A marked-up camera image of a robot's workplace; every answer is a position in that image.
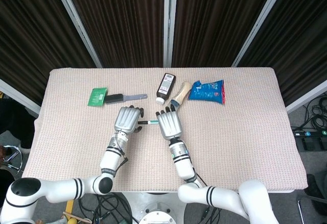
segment black curtain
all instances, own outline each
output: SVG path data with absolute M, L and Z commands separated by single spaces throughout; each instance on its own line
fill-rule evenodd
M 105 67 L 161 67 L 164 0 L 73 0 Z
M 0 78 L 38 103 L 49 72 L 94 67 L 61 0 L 1 0 Z
M 266 0 L 177 0 L 173 67 L 230 67 Z
M 327 80 L 327 0 L 277 0 L 239 66 L 273 67 L 286 106 Z

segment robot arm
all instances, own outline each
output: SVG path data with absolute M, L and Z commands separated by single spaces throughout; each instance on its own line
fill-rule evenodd
M 18 179 L 10 185 L 7 191 L 0 222 L 2 224 L 34 224 L 32 216 L 37 200 L 42 196 L 45 196 L 50 203 L 59 203 L 81 198 L 86 193 L 108 194 L 112 189 L 112 180 L 117 170 L 127 161 L 125 149 L 128 136 L 134 131 L 141 130 L 141 127 L 135 129 L 140 115 L 143 117 L 142 108 L 131 106 L 120 109 L 114 125 L 115 133 L 100 163 L 100 176 L 63 181 Z M 124 161 L 119 165 L 121 156 L 124 157 Z
M 244 182 L 239 193 L 219 187 L 202 187 L 192 166 L 190 152 L 179 138 L 182 127 L 173 105 L 166 107 L 166 113 L 156 112 L 160 130 L 176 166 L 177 174 L 186 183 L 178 188 L 178 197 L 184 203 L 201 203 L 232 211 L 250 220 L 251 224 L 278 224 L 266 187 L 259 181 Z

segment green card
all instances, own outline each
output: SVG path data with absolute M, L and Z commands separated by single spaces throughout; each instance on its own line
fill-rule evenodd
M 102 106 L 106 93 L 107 88 L 94 88 L 87 105 L 91 107 Z

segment table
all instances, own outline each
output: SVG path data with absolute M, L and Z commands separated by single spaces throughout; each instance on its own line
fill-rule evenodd
M 242 182 L 258 179 L 271 192 L 307 187 L 274 70 L 264 67 L 55 69 L 35 121 L 23 177 L 62 180 L 99 175 L 120 107 L 143 107 L 143 119 L 155 119 L 155 112 L 164 108 L 155 98 L 165 72 L 177 77 L 171 97 L 184 81 L 224 79 L 225 105 L 184 101 L 178 111 L 182 139 L 208 185 L 236 190 Z M 107 87 L 109 94 L 147 93 L 148 98 L 88 107 L 95 87 Z M 158 125 L 145 125 L 133 134 L 126 155 L 129 161 L 118 171 L 113 191 L 170 192 L 183 184 Z

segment green pen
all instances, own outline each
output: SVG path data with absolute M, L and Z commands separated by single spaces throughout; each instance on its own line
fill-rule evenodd
M 138 125 L 157 125 L 159 124 L 158 120 L 145 120 L 145 121 L 138 121 Z

